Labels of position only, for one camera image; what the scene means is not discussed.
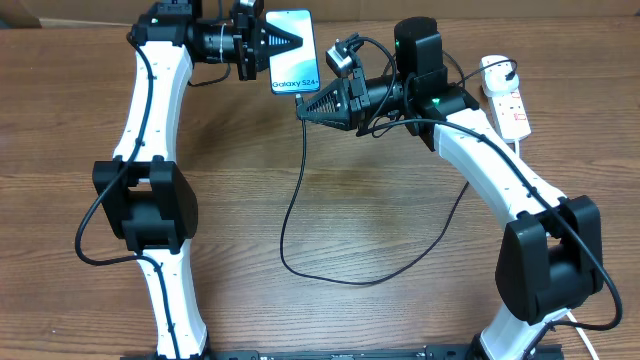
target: wooden table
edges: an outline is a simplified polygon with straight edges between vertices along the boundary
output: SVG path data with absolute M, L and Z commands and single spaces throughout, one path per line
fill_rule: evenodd
M 354 31 L 392 46 L 390 22 L 319 24 L 319 54 Z M 640 355 L 640 19 L 443 20 L 444 47 L 468 72 L 487 54 L 520 62 L 533 136 L 528 164 L 602 212 L 605 264 L 625 305 L 623 324 L 590 333 L 603 359 Z M 117 359 L 152 352 L 156 329 L 136 264 L 93 268 L 73 250 L 96 194 L 91 169 L 110 159 L 129 109 L 133 50 L 126 29 L 0 32 L 0 358 Z M 385 58 L 362 49 L 370 74 Z M 323 84 L 333 75 L 321 64 Z M 222 73 L 196 67 L 194 81 Z M 456 75 L 450 71 L 453 79 Z M 468 87 L 485 109 L 479 78 Z M 199 202 L 193 272 L 218 350 L 410 348 L 465 343 L 500 297 L 502 239 L 488 207 L 465 195 L 432 254 L 404 275 L 365 288 L 288 273 L 278 259 L 282 219 L 298 176 L 300 123 L 269 75 L 189 89 L 178 140 Z M 287 233 L 292 266 L 366 280 L 411 261 L 440 232 L 464 179 L 419 139 L 396 129 L 357 139 L 309 126 L 307 175 Z M 89 255 L 126 253 L 100 210 Z M 603 323 L 607 291 L 575 311 Z M 573 329 L 545 338 L 586 358 Z

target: smartphone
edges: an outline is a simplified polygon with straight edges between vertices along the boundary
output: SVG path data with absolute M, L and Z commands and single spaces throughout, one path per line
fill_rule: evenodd
M 269 11 L 267 23 L 302 38 L 302 46 L 269 58 L 271 91 L 297 94 L 320 90 L 320 73 L 311 12 L 306 9 Z M 269 44 L 278 39 L 269 37 Z

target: power plug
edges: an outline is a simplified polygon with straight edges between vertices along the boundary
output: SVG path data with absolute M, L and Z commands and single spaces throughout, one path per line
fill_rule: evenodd
M 509 60 L 502 55 L 489 55 L 480 60 L 480 67 L 485 67 L 498 61 Z M 512 74 L 513 67 L 510 62 L 494 65 L 482 71 L 482 89 L 488 97 L 506 95 L 520 86 L 518 74 Z
M 507 57 L 502 55 L 485 56 L 480 66 L 506 59 Z M 512 70 L 511 63 L 505 62 L 482 72 L 482 89 L 489 98 L 498 134 L 506 143 L 518 142 L 531 134 L 529 119 L 518 90 L 520 79 L 518 75 L 512 80 L 506 79 L 507 74 Z

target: table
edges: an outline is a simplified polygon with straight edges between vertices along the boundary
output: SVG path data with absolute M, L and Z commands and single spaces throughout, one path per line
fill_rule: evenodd
M 391 22 L 316 26 L 320 59 L 359 31 L 393 45 Z M 520 63 L 533 135 L 523 157 L 569 196 L 602 213 L 605 265 L 625 305 L 622 325 L 589 333 L 603 359 L 635 359 L 640 345 L 640 19 L 442 20 L 444 48 L 469 72 L 482 56 Z M 0 358 L 117 359 L 155 349 L 156 329 L 136 264 L 93 268 L 73 250 L 96 194 L 91 169 L 110 159 L 127 117 L 134 53 L 124 28 L 0 32 Z M 386 59 L 361 50 L 369 74 Z M 194 81 L 223 66 L 196 67 Z M 450 71 L 453 79 L 455 71 Z M 321 63 L 323 86 L 333 74 Z M 468 83 L 488 111 L 480 79 Z M 500 297 L 502 239 L 473 190 L 443 241 L 413 269 L 352 288 L 288 273 L 278 259 L 282 219 L 298 176 L 301 126 L 269 76 L 189 89 L 178 163 L 199 202 L 193 273 L 217 350 L 414 348 L 465 343 Z M 366 280 L 411 261 L 440 232 L 464 179 L 422 142 L 309 125 L 306 177 L 286 254 L 312 274 Z M 126 253 L 100 210 L 85 236 L 94 258 Z M 609 321 L 609 293 L 575 311 Z M 573 329 L 545 338 L 586 358 Z

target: wooden surface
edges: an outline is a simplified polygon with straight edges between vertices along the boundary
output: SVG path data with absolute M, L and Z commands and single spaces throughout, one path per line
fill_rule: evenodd
M 392 46 L 394 23 L 316 27 L 319 54 L 354 31 Z M 603 359 L 637 359 L 640 345 L 640 19 L 441 21 L 444 47 L 466 71 L 487 54 L 520 62 L 533 136 L 525 160 L 569 196 L 602 212 L 605 265 L 623 324 L 589 333 Z M 134 56 L 125 29 L 0 32 L 0 358 L 117 359 L 152 352 L 156 329 L 136 264 L 93 268 L 73 251 L 96 194 L 91 169 L 110 158 L 129 109 Z M 362 50 L 372 76 L 386 60 Z M 323 84 L 333 76 L 321 64 Z M 194 81 L 224 69 L 197 66 Z M 481 99 L 480 81 L 469 82 Z M 178 158 L 199 202 L 193 272 L 218 350 L 380 349 L 465 343 L 500 304 L 493 276 L 501 231 L 474 191 L 431 255 L 365 288 L 289 274 L 278 259 L 298 176 L 300 123 L 269 75 L 187 92 Z M 287 233 L 292 266 L 366 280 L 417 256 L 440 232 L 463 178 L 402 130 L 355 138 L 309 126 L 307 175 Z M 102 211 L 84 243 L 97 258 L 126 253 Z M 612 316 L 608 292 L 576 310 Z M 586 358 L 575 330 L 559 342 Z

